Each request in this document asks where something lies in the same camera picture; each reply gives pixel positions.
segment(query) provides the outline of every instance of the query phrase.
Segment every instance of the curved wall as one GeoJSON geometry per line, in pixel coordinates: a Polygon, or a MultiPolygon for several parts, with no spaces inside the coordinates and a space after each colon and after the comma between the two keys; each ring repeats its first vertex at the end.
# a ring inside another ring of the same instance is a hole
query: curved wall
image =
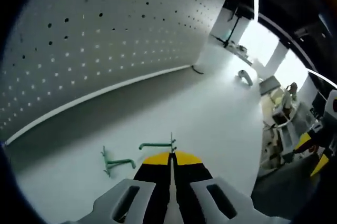
{"type": "Polygon", "coordinates": [[[1,140],[104,92],[193,64],[224,1],[29,0],[4,49],[1,140]]]}

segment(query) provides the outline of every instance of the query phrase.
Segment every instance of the green wire bracket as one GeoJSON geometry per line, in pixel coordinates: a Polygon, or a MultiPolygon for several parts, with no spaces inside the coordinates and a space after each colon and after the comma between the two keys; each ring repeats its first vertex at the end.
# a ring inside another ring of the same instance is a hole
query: green wire bracket
{"type": "Polygon", "coordinates": [[[115,160],[115,161],[111,161],[108,158],[108,152],[105,150],[105,146],[103,146],[103,152],[101,152],[103,158],[104,158],[104,162],[105,162],[105,170],[104,172],[110,177],[111,176],[111,169],[113,167],[116,167],[118,165],[121,164],[125,164],[125,163],[131,163],[131,166],[133,169],[136,168],[136,163],[132,160],[132,159],[123,159],[123,160],[115,160]]]}
{"type": "Polygon", "coordinates": [[[171,153],[174,152],[174,150],[177,149],[177,147],[173,146],[173,143],[176,140],[173,138],[172,133],[171,133],[171,143],[142,143],[139,146],[139,150],[142,150],[143,147],[171,147],[171,153]]]}

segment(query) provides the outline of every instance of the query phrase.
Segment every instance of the black slot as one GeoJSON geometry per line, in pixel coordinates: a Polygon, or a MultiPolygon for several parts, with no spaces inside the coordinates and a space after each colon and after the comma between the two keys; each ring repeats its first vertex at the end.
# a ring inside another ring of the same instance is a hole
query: black slot
{"type": "Polygon", "coordinates": [[[124,193],[121,202],[118,206],[118,209],[114,212],[112,219],[117,221],[118,223],[124,223],[125,218],[127,216],[127,212],[130,209],[130,206],[136,197],[139,191],[139,187],[131,186],[128,190],[124,193]]]}
{"type": "Polygon", "coordinates": [[[226,215],[227,218],[233,219],[237,215],[237,212],[220,187],[216,184],[212,184],[207,186],[207,189],[212,195],[218,209],[226,215]]]}

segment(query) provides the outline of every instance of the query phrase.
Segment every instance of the white baseboard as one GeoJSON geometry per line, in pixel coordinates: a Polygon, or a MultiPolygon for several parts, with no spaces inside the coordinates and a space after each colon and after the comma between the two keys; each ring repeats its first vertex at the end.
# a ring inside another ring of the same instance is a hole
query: white baseboard
{"type": "Polygon", "coordinates": [[[109,87],[105,87],[103,89],[100,89],[98,91],[95,91],[93,93],[90,93],[88,95],[85,95],[79,99],[75,99],[69,103],[66,103],[46,114],[44,114],[43,116],[39,117],[38,119],[32,121],[31,123],[29,123],[28,125],[24,126],[23,128],[21,128],[19,131],[17,131],[15,134],[13,134],[11,137],[9,137],[9,139],[6,141],[6,144],[10,144],[12,143],[15,139],[17,139],[19,136],[21,136],[22,134],[24,134],[25,132],[27,132],[29,129],[33,128],[34,126],[40,124],[41,122],[51,118],[52,116],[55,116],[57,114],[59,114],[60,112],[63,112],[75,105],[78,105],[82,102],[85,102],[89,99],[92,99],[92,98],[95,98],[99,95],[102,95],[106,92],[109,92],[109,91],[112,91],[112,90],[116,90],[120,87],[123,87],[123,86],[126,86],[126,85],[129,85],[129,84],[132,84],[132,83],[135,83],[135,82],[139,82],[141,80],[145,80],[145,79],[149,79],[149,78],[152,78],[152,77],[155,77],[155,76],[158,76],[158,75],[162,75],[162,74],[166,74],[166,73],[169,73],[169,72],[173,72],[173,71],[177,71],[177,70],[182,70],[182,69],[185,69],[187,67],[190,67],[190,65],[185,65],[185,66],[181,66],[181,67],[175,67],[173,69],[168,69],[168,70],[162,70],[162,71],[158,71],[158,72],[155,72],[155,73],[152,73],[152,74],[148,74],[148,75],[142,75],[142,76],[139,76],[139,77],[136,77],[134,79],[130,79],[130,80],[127,80],[127,81],[124,81],[124,82],[121,82],[121,83],[117,83],[117,84],[114,84],[114,85],[111,85],[109,87]]]}

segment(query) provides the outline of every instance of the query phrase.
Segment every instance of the yellow object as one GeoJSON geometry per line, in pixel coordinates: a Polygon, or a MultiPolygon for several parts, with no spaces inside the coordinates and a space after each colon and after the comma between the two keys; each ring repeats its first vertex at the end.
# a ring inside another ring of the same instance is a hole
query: yellow object
{"type": "Polygon", "coordinates": [[[282,103],[282,97],[279,96],[278,98],[275,99],[275,105],[277,106],[277,105],[279,105],[281,103],[282,103]]]}
{"type": "Polygon", "coordinates": [[[184,152],[176,151],[175,156],[177,157],[178,165],[202,163],[202,160],[200,158],[195,157],[192,154],[186,154],[184,152]]]}
{"type": "Polygon", "coordinates": [[[325,154],[322,155],[322,158],[318,162],[317,166],[315,167],[314,171],[311,173],[311,177],[315,175],[317,172],[319,172],[327,163],[329,159],[326,157],[325,154]]]}
{"type": "Polygon", "coordinates": [[[144,160],[143,164],[168,165],[170,153],[156,154],[144,160]]]}
{"type": "Polygon", "coordinates": [[[308,133],[304,133],[301,135],[300,137],[300,142],[296,145],[294,150],[297,150],[300,146],[302,146],[303,144],[305,144],[308,140],[310,140],[311,137],[308,133]]]}

